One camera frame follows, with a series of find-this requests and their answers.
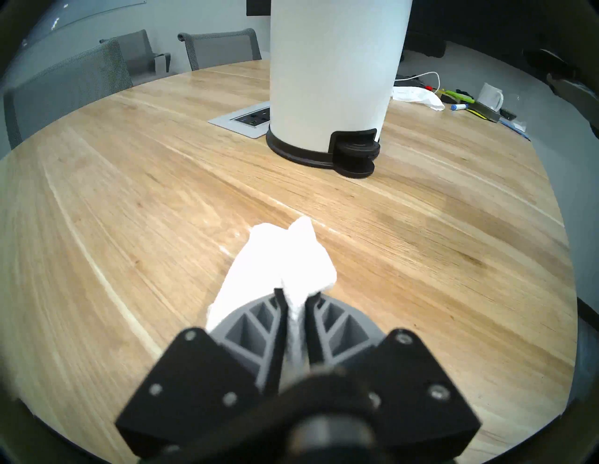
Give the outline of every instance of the white cable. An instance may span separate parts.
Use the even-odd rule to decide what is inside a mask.
[[[410,81],[412,79],[415,79],[416,77],[420,77],[420,76],[427,75],[427,74],[437,74],[437,73],[435,71],[423,72],[422,74],[413,75],[412,77],[406,77],[405,79],[395,79],[395,82]],[[437,82],[438,82],[438,86],[437,86],[437,90],[435,90],[435,93],[437,93],[441,89],[441,78],[439,77],[438,74],[437,74]]]

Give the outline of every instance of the chair armrest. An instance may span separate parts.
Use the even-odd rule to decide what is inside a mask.
[[[171,54],[170,53],[156,53],[154,55],[154,63],[156,64],[156,58],[163,56],[167,64],[167,72],[171,68]]]

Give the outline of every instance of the wood grain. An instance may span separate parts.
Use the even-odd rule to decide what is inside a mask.
[[[114,463],[114,419],[205,314],[252,226],[302,214],[330,295],[419,334],[483,427],[484,462],[560,414],[576,354],[568,240],[532,145],[465,111],[392,101],[365,180],[296,165],[206,121],[268,100],[268,62],[154,81],[75,111],[0,162],[7,380]]]

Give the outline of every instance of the screw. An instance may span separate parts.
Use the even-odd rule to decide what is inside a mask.
[[[400,332],[395,336],[395,339],[402,345],[411,345],[413,340],[407,333]]]
[[[443,385],[435,384],[428,388],[428,394],[437,401],[447,401],[451,393]]]
[[[235,392],[229,392],[223,396],[223,404],[228,408],[235,405],[235,403],[237,403],[237,395]]]
[[[152,395],[152,396],[160,395],[161,391],[162,391],[162,385],[160,385],[159,383],[154,383],[150,387],[150,395]]]
[[[374,392],[370,392],[368,394],[368,397],[370,398],[370,401],[373,402],[374,409],[379,409],[379,406],[380,406],[380,396],[377,395]]]

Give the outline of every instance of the wall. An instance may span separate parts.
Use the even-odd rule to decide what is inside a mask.
[[[485,82],[503,89],[509,107],[521,96],[518,119],[527,122],[527,133],[541,159],[558,200],[570,241],[578,297],[599,310],[599,139],[589,123],[547,85],[510,65],[448,43],[443,58],[406,51],[400,65],[404,75],[437,71],[441,87],[461,89],[475,96]],[[437,86],[433,75],[422,77]]]
[[[145,29],[155,53],[171,53],[171,72],[190,71],[185,44],[177,34],[188,32],[239,31],[253,28],[260,50],[270,51],[270,17],[246,16],[246,0],[147,0],[97,14],[67,25],[45,39],[32,44],[18,55],[0,83],[0,95],[7,86],[15,86],[59,61],[99,44],[101,38],[114,37]],[[0,105],[0,159],[10,151],[4,106]]]

